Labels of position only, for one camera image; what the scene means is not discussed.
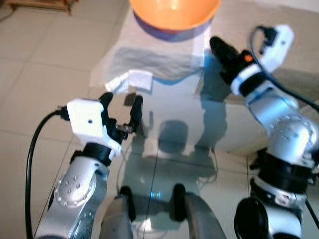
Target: tiled floor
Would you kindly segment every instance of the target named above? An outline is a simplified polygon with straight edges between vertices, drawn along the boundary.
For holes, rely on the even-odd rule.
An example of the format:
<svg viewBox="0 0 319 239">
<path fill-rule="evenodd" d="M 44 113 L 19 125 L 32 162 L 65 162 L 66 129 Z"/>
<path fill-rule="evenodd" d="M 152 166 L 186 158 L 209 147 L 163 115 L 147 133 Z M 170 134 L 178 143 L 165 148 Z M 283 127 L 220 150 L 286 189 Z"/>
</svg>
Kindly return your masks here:
<svg viewBox="0 0 319 239">
<path fill-rule="evenodd" d="M 81 0 L 66 13 L 19 8 L 0 21 L 0 239 L 23 239 L 24 174 L 33 131 L 58 105 L 76 97 L 98 97 L 89 89 L 90 70 L 114 40 L 126 0 Z M 9 14 L 0 8 L 0 19 Z M 110 114 L 125 122 L 129 108 L 119 96 Z M 67 168 L 73 152 L 81 149 L 70 125 L 52 119 L 36 147 L 32 170 L 32 222 L 35 230 L 52 185 Z M 122 185 L 135 195 L 135 238 L 187 238 L 186 222 L 172 222 L 168 202 L 175 183 L 199 194 L 214 210 L 228 239 L 234 239 L 237 203 L 249 194 L 247 159 L 192 145 L 176 145 L 131 136 L 123 144 L 124 158 L 115 158 L 108 179 L 108 194 L 97 215 L 92 238 L 97 238 L 104 211 Z M 155 198 L 150 200 L 150 193 Z M 319 187 L 309 190 L 319 214 Z M 305 214 L 305 238 L 319 233 Z"/>
</svg>

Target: black wheel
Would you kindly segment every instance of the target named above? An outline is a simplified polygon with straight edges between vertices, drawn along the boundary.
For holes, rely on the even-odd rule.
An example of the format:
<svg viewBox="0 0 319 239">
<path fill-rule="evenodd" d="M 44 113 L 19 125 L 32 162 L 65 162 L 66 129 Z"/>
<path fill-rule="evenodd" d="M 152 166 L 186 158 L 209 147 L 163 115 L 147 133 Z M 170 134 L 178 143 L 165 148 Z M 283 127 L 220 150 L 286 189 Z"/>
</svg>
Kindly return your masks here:
<svg viewBox="0 0 319 239">
<path fill-rule="evenodd" d="M 135 220 L 136 218 L 136 213 L 135 213 L 135 206 L 134 206 L 134 202 L 133 202 L 133 194 L 131 189 L 128 186 L 123 186 L 120 189 L 120 195 L 125 195 L 128 197 L 128 207 L 129 207 L 129 218 L 132 221 Z"/>
<path fill-rule="evenodd" d="M 178 183 L 173 188 L 173 219 L 182 222 L 186 218 L 186 210 L 185 210 L 185 187 L 184 185 Z"/>
</svg>

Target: cable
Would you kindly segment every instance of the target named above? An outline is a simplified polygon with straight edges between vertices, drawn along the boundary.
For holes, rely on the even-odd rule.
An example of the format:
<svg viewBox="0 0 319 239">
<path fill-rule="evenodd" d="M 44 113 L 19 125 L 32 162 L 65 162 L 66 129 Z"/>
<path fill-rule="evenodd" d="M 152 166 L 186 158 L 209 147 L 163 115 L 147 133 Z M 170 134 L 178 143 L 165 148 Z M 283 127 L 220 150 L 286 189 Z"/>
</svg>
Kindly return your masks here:
<svg viewBox="0 0 319 239">
<path fill-rule="evenodd" d="M 277 79 L 271 74 L 269 73 L 264 67 L 263 65 L 260 63 L 260 61 L 258 60 L 257 56 L 256 56 L 256 50 L 255 50 L 255 43 L 256 43 L 256 33 L 260 30 L 263 33 L 265 33 L 265 31 L 267 31 L 267 27 L 264 26 L 256 26 L 256 28 L 251 32 L 250 37 L 249 37 L 249 45 L 250 45 L 250 52 L 252 57 L 254 58 L 256 64 L 260 67 L 260 69 L 262 70 L 262 72 L 264 73 L 264 75 L 266 76 L 266 78 L 273 83 L 278 89 L 282 90 L 283 92 L 285 92 L 286 94 L 306 103 L 307 105 L 309 105 L 311 108 L 313 108 L 315 111 L 317 111 L 319 113 L 319 106 L 317 104 L 315 104 L 311 99 L 302 96 L 292 90 L 287 89 L 285 86 L 283 86 L 282 84 L 280 84 Z"/>
<path fill-rule="evenodd" d="M 28 153 L 28 158 L 26 162 L 26 173 L 25 173 L 25 204 L 24 204 L 24 215 L 25 215 L 25 229 L 27 239 L 33 239 L 32 233 L 32 223 L 31 223 L 31 169 L 32 169 L 32 158 L 33 152 L 35 149 L 35 144 L 38 139 L 38 136 L 45 125 L 45 123 L 53 116 L 61 116 L 63 115 L 62 110 L 56 110 L 50 114 L 48 114 L 38 125 L 36 128 L 30 148 Z"/>
<path fill-rule="evenodd" d="M 311 217 L 313 218 L 313 220 L 314 220 L 314 222 L 315 222 L 315 224 L 316 224 L 316 226 L 317 226 L 317 228 L 318 228 L 318 230 L 319 230 L 319 221 L 318 221 L 318 218 L 316 217 L 316 214 L 315 214 L 315 212 L 313 211 L 313 208 L 311 207 L 311 205 L 310 205 L 308 199 L 306 199 L 306 206 L 307 206 L 307 208 L 308 208 L 308 210 L 309 210 L 309 212 L 310 212 L 310 214 L 311 214 Z"/>
</svg>

